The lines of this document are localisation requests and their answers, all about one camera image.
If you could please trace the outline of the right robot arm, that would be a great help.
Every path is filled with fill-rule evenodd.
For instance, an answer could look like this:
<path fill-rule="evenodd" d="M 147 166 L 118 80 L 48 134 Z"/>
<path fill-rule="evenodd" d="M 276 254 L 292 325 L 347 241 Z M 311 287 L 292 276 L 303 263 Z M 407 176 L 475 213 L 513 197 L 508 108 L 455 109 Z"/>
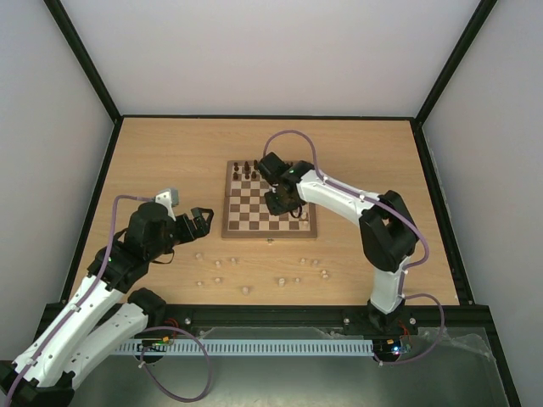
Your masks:
<path fill-rule="evenodd" d="M 374 268 L 368 320 L 380 332 L 396 326 L 405 304 L 408 263 L 419 241 L 401 195 L 357 190 L 309 162 L 289 164 L 275 153 L 257 161 L 256 170 L 271 188 L 265 201 L 272 215 L 299 215 L 304 205 L 315 204 L 359 228 L 363 253 Z"/>

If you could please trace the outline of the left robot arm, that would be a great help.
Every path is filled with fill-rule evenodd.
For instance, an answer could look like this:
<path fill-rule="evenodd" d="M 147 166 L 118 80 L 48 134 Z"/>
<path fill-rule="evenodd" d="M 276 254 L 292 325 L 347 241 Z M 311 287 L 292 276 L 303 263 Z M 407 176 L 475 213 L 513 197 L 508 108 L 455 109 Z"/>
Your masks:
<path fill-rule="evenodd" d="M 166 302 L 133 285 L 177 245 L 210 233 L 214 212 L 175 215 L 165 195 L 145 198 L 128 226 L 112 229 L 71 300 L 14 361 L 1 364 L 7 406 L 67 406 L 84 379 L 126 340 L 170 330 Z"/>

